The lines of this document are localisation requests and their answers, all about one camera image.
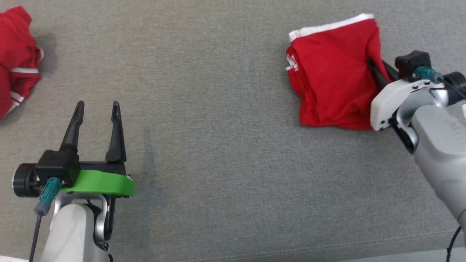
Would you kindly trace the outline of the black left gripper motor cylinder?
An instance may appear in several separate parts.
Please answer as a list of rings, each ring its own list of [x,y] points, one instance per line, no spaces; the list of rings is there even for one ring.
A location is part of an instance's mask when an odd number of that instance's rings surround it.
[[[12,179],[13,192],[20,198],[38,198],[40,191],[40,181],[35,173],[35,163],[20,164]]]

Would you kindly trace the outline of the grey fabric sofa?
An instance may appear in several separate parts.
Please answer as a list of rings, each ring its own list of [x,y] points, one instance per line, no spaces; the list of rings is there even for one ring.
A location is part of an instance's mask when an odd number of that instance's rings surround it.
[[[115,262],[444,262],[458,227],[398,136],[299,124],[288,33],[372,13],[383,59],[430,53],[466,73],[466,0],[0,0],[45,53],[0,120],[0,255],[29,257],[21,163],[58,149],[85,101],[82,160],[103,160],[121,106],[127,173]]]

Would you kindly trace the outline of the plain red garment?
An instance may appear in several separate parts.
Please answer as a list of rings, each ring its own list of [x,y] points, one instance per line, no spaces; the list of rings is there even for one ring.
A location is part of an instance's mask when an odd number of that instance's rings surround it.
[[[383,78],[380,30],[372,13],[291,31],[289,82],[301,98],[299,123],[371,130],[371,102],[379,93],[368,59]]]

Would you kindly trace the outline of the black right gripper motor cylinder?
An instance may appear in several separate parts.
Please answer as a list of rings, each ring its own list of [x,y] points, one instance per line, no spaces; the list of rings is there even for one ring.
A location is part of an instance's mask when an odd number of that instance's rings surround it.
[[[448,94],[448,106],[466,101],[466,76],[455,71],[444,75],[445,86]]]

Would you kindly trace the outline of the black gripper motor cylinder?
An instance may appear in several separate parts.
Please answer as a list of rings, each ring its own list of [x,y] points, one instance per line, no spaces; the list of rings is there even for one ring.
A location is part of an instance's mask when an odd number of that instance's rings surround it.
[[[448,94],[448,106],[466,101],[466,76],[455,71],[444,75],[445,86]]]
[[[35,163],[20,164],[12,179],[13,192],[20,198],[38,198],[40,191],[40,181],[35,173]]]

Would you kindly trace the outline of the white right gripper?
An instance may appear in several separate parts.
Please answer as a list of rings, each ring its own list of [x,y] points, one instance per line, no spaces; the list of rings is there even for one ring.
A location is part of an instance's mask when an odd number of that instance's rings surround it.
[[[386,77],[371,58],[367,59],[367,65],[376,85],[381,90],[371,102],[370,123],[375,131],[384,130],[390,126],[389,119],[392,118],[393,113],[412,92],[436,86],[436,84],[428,80],[419,80],[412,83],[402,79],[399,80],[398,71],[386,61],[383,61]]]

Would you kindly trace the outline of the red garment white stripes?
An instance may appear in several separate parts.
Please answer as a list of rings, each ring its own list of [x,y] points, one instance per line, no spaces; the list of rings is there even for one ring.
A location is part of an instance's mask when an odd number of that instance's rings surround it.
[[[30,34],[31,22],[21,5],[0,13],[0,119],[20,106],[41,79],[44,52]]]

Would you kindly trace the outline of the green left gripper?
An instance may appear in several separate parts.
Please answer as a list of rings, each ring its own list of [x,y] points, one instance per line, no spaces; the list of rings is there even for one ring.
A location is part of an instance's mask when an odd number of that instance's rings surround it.
[[[84,119],[84,101],[76,104],[60,151],[78,152],[80,126]],[[101,195],[113,195],[128,198],[135,194],[135,182],[126,174],[123,164],[127,161],[126,146],[123,133],[121,108],[117,101],[112,104],[112,133],[106,162],[80,162],[81,171],[72,187],[62,187],[61,192],[81,192]]]

